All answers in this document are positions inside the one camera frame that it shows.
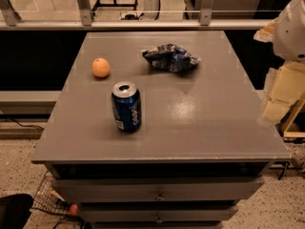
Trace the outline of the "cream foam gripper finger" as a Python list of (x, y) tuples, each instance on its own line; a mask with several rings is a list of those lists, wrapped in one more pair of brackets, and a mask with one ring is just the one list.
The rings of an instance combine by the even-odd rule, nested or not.
[(263, 92), (260, 117), (280, 121), (305, 92), (305, 64), (288, 61), (279, 69), (270, 68)]

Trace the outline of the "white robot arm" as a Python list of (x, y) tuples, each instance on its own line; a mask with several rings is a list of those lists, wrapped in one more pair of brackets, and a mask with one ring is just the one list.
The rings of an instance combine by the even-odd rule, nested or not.
[(266, 76), (260, 116), (278, 122), (305, 92), (305, 1), (291, 0), (274, 26), (274, 54), (285, 60)]

